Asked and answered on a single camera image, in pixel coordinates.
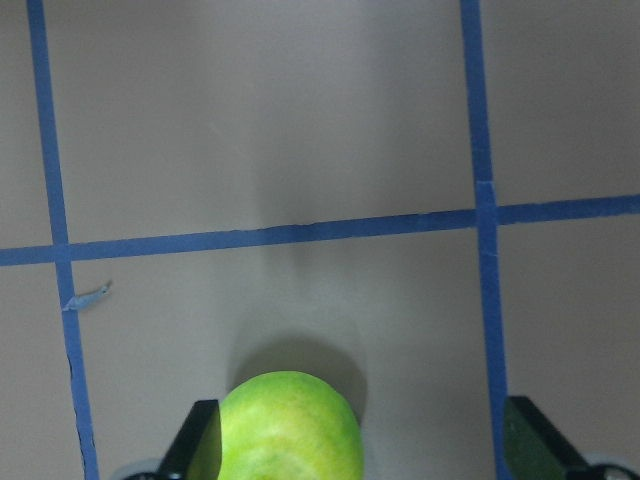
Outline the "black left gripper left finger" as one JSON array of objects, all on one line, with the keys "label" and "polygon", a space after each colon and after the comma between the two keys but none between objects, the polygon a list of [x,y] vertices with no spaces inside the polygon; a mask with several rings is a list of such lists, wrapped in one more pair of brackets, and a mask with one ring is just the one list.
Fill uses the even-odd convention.
[{"label": "black left gripper left finger", "polygon": [[217,479],[221,420],[217,400],[196,401],[158,467],[160,479]]}]

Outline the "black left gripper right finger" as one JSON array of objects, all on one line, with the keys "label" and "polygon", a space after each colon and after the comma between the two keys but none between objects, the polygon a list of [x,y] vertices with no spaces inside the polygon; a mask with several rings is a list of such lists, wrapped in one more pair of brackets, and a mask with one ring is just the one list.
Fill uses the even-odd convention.
[{"label": "black left gripper right finger", "polygon": [[526,396],[504,402],[503,448],[513,479],[592,478],[589,463]]}]

